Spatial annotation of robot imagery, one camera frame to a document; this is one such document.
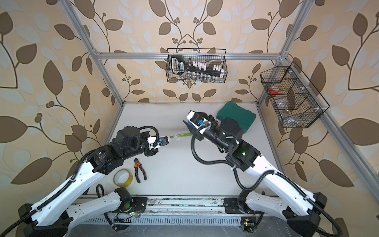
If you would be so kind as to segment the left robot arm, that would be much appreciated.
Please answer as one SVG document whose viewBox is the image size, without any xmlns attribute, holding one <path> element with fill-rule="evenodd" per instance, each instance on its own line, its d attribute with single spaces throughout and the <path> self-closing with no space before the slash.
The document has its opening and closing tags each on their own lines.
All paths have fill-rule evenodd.
<svg viewBox="0 0 379 237">
<path fill-rule="evenodd" d="M 19 208 L 20 219 L 1 236 L 5 237 L 24 223 L 27 237 L 64 237 L 80 222 L 121 209 L 131 199 L 125 187 L 86 203 L 73 205 L 73 202 L 93 184 L 122 166 L 126 159 L 140 154 L 153 156 L 159 147 L 168 144 L 168 137 L 161 137 L 153 126 L 126 126 L 109 144 L 87 152 L 72 175 L 47 197 Z"/>
</svg>

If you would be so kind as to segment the yellow tape roll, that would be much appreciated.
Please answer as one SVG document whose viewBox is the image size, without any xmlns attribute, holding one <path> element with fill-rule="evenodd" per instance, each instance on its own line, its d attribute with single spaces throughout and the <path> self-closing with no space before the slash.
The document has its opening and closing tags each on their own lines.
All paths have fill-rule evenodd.
<svg viewBox="0 0 379 237">
<path fill-rule="evenodd" d="M 121 169 L 117 171 L 113 177 L 113 183 L 118 187 L 127 188 L 132 182 L 133 175 L 128 169 Z"/>
</svg>

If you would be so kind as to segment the green plastic tool case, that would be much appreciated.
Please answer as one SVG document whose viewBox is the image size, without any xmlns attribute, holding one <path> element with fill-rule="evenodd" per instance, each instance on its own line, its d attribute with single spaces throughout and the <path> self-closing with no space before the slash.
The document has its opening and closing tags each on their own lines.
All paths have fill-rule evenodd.
<svg viewBox="0 0 379 237">
<path fill-rule="evenodd" d="M 216 118 L 223 121 L 227 118 L 235 120 L 243 129 L 244 133 L 248 131 L 250 126 L 256 119 L 256 114 L 246 110 L 234 102 L 227 102 L 217 113 Z"/>
</svg>

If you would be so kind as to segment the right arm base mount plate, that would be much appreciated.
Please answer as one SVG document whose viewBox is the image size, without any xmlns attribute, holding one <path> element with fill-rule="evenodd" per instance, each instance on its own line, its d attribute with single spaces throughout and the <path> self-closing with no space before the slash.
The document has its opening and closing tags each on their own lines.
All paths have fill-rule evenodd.
<svg viewBox="0 0 379 237">
<path fill-rule="evenodd" d="M 252 210 L 247 204 L 238 198 L 224 198 L 224 208 L 226 214 L 262 214 L 261 211 Z"/>
</svg>

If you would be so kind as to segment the black socket set holder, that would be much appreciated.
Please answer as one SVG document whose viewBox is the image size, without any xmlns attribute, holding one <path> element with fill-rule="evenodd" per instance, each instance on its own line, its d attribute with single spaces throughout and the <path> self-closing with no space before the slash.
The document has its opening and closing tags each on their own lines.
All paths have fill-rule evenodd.
<svg viewBox="0 0 379 237">
<path fill-rule="evenodd" d="M 184 58 L 179 55 L 172 55 L 170 58 L 170 69 L 175 75 L 181 76 L 182 74 L 195 73 L 210 75 L 211 77 L 223 77 L 226 74 L 225 69 L 220 65 L 207 65 L 205 62 L 192 61 L 190 58 Z"/>
</svg>

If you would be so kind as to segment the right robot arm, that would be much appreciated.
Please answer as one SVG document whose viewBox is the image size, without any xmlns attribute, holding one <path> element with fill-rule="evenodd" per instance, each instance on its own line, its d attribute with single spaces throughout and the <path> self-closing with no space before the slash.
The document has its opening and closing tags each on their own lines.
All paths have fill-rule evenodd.
<svg viewBox="0 0 379 237">
<path fill-rule="evenodd" d="M 315 233 L 326 237 L 341 237 L 343 231 L 326 211 L 327 198 L 297 185 L 273 167 L 255 147 L 242 139 L 244 130 L 234 119 L 221 122 L 211 115 L 191 111 L 184 122 L 192 134 L 190 149 L 203 165 L 225 164 L 231 167 L 238 186 L 243 190 L 238 198 L 243 213 L 258 211 L 286 221 L 302 237 Z M 195 140 L 207 139 L 224 160 L 206 161 L 195 151 Z"/>
</svg>

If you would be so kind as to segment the clear plastic bag in basket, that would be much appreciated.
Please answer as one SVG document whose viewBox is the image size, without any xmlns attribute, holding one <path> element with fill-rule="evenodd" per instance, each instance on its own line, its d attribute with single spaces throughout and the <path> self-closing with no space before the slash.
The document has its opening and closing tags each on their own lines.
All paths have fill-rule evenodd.
<svg viewBox="0 0 379 237">
<path fill-rule="evenodd" d="M 288 100 L 286 97 L 278 98 L 275 100 L 275 106 L 283 122 L 292 122 L 297 113 L 294 100 Z"/>
</svg>

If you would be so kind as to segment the red small object in basket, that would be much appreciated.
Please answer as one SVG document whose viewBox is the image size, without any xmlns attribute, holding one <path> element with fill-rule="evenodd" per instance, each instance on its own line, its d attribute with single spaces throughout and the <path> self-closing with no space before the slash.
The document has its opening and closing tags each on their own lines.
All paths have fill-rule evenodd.
<svg viewBox="0 0 379 237">
<path fill-rule="evenodd" d="M 280 92 L 280 89 L 278 87 L 273 86 L 269 89 L 269 92 L 271 95 L 277 95 Z"/>
</svg>

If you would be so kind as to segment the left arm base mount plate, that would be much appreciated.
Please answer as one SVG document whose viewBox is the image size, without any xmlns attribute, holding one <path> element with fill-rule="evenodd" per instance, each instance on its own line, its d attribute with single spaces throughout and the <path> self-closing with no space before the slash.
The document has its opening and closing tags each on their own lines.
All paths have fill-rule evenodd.
<svg viewBox="0 0 379 237">
<path fill-rule="evenodd" d="M 110 212 L 112 214 L 116 214 L 119 212 L 138 212 L 142 213 L 146 210 L 147 207 L 147 197 L 132 197 L 130 200 L 125 201 L 118 207 L 116 210 Z"/>
</svg>

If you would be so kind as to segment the pink flower bouquet green stems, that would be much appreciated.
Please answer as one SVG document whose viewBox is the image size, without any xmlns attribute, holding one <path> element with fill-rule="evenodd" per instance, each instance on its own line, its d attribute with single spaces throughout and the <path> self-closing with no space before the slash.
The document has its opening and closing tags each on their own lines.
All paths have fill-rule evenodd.
<svg viewBox="0 0 379 237">
<path fill-rule="evenodd" d="M 187 133 L 180 133 L 180 134 L 176 134 L 176 135 L 170 135 L 169 138 L 183 138 L 183 137 L 192 137 L 192 134 L 190 132 L 187 132 Z"/>
</svg>

